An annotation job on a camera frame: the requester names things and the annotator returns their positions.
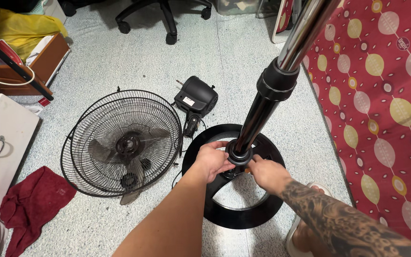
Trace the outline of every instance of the white drawer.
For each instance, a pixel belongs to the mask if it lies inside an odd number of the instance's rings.
[[[0,136],[5,146],[0,154],[0,205],[20,164],[39,117],[0,94]]]

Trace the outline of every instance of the tattoo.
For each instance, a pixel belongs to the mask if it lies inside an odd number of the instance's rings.
[[[411,257],[411,241],[339,200],[297,181],[281,198],[320,237],[334,256]]]

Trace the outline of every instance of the white cable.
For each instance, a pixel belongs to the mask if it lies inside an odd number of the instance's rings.
[[[27,81],[25,83],[21,83],[21,84],[9,84],[9,83],[4,83],[4,82],[0,82],[0,84],[2,85],[26,85],[26,84],[30,84],[33,80],[34,80],[34,71],[29,67],[26,66],[28,69],[30,69],[31,73],[32,73],[32,78],[30,79],[30,81]]]

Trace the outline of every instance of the fan pole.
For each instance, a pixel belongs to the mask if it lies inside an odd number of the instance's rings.
[[[280,55],[264,69],[257,82],[257,94],[237,139],[226,146],[228,160],[246,165],[253,157],[252,143],[280,102],[291,96],[299,75],[300,62],[325,26],[340,0],[307,0]]]

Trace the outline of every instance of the office chair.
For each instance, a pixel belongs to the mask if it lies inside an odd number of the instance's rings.
[[[201,17],[204,20],[208,20],[210,18],[210,14],[212,11],[211,3],[207,2],[206,0],[182,0],[182,1],[204,5],[205,8],[202,9]],[[146,7],[147,5],[150,5],[153,3],[159,3],[159,5],[161,6],[161,10],[163,10],[164,17],[166,17],[166,21],[168,22],[170,32],[168,32],[168,34],[166,35],[166,43],[168,45],[175,44],[177,42],[177,28],[175,26],[174,17],[172,16],[172,11],[171,11],[171,8],[169,7],[168,0],[137,0],[132,5],[130,5],[128,8],[124,9],[115,18],[115,21],[117,21],[117,24],[118,24],[118,29],[120,30],[121,33],[128,34],[129,31],[131,30],[131,27],[129,26],[128,22],[123,21],[123,19],[126,18],[129,14],[132,14],[133,12],[135,12],[136,10]]]

